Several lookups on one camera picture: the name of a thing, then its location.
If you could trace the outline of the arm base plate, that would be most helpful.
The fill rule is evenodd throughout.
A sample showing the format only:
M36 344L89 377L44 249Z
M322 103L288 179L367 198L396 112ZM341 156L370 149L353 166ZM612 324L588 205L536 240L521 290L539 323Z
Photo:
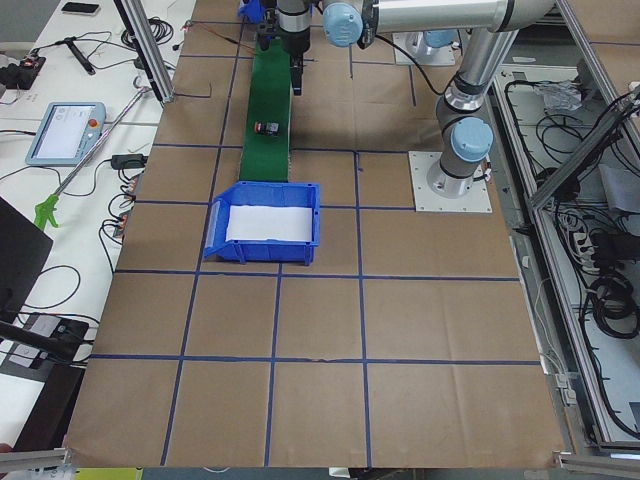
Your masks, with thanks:
M431 213L490 214L487 181L482 168L467 179L445 174L440 152L409 151L415 210Z
M436 67L455 64L451 45L456 39L455 29L393 34L393 43L408 52L420 65Z

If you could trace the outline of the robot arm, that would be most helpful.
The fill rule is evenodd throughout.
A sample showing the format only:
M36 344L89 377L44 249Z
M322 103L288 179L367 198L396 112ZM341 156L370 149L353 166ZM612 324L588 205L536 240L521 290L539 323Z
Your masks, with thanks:
M326 39L336 47L368 48L375 40L396 46L418 67L451 59L461 63L438 95L436 115L444 149L428 171L432 191L449 199L466 195L494 141L479 111L498 67L520 29L540 20L551 1L266 1L264 30L278 36L291 60L291 83L301 92L302 62L310 47L311 14L321 12Z

